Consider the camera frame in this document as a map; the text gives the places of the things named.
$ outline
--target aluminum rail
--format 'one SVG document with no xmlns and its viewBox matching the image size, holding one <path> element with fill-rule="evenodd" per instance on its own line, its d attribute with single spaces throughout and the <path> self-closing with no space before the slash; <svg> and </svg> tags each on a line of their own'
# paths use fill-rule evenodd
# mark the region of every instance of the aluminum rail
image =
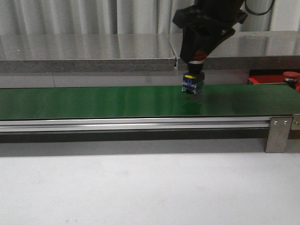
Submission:
<svg viewBox="0 0 300 225">
<path fill-rule="evenodd" d="M 271 117 L 179 117 L 0 121 L 3 132 L 269 128 Z"/>
</svg>

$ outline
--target white table surface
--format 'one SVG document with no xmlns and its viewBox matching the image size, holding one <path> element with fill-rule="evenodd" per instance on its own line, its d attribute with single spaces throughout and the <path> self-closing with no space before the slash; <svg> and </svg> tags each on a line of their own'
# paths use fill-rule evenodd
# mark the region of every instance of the white table surface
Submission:
<svg viewBox="0 0 300 225">
<path fill-rule="evenodd" d="M 149 154 L 185 146 L 203 153 Z M 110 154 L 130 149 L 144 154 Z M 0 225 L 299 225 L 300 154 L 262 149 L 244 139 L 0 144 L 2 155 L 33 155 L 0 157 Z"/>
</svg>

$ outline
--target black cable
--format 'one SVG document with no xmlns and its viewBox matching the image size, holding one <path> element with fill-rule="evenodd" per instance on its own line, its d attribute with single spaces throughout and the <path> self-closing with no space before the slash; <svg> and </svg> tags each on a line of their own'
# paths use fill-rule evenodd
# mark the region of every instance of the black cable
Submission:
<svg viewBox="0 0 300 225">
<path fill-rule="evenodd" d="M 245 8 L 247 10 L 247 12 L 251 13 L 252 15 L 265 15 L 267 14 L 268 12 L 270 12 L 270 10 L 273 8 L 274 6 L 274 3 L 275 3 L 275 0 L 272 0 L 272 3 L 271 3 L 271 6 L 270 8 L 268 9 L 268 11 L 264 12 L 264 13 L 257 13 L 257 12 L 254 12 L 252 11 L 251 9 L 249 9 L 248 5 L 247 5 L 247 0 L 245 0 Z"/>
</svg>

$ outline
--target gray countertop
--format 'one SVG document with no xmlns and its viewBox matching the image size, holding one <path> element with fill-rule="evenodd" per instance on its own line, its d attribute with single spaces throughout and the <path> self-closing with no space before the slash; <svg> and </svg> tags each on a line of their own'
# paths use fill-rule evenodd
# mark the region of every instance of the gray countertop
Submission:
<svg viewBox="0 0 300 225">
<path fill-rule="evenodd" d="M 178 70 L 186 70 L 180 59 L 181 34 L 170 34 Z M 204 69 L 300 68 L 300 32 L 237 32 L 206 59 Z"/>
<path fill-rule="evenodd" d="M 4 35 L 0 72 L 186 70 L 182 34 Z M 207 58 L 205 69 L 300 68 L 300 32 L 237 32 Z"/>
<path fill-rule="evenodd" d="M 172 70 L 164 34 L 0 36 L 1 72 Z"/>
</svg>

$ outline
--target robotic arm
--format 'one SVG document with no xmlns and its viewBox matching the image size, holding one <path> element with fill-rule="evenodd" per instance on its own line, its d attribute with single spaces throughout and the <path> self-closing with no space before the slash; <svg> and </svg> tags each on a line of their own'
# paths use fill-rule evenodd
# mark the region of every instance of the robotic arm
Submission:
<svg viewBox="0 0 300 225">
<path fill-rule="evenodd" d="M 176 11 L 173 23 L 183 29 L 180 57 L 188 67 L 183 76 L 183 92 L 197 95 L 202 91 L 203 62 L 235 33 L 233 25 L 244 23 L 247 14 L 240 10 L 244 1 L 195 0 L 193 6 Z"/>
</svg>

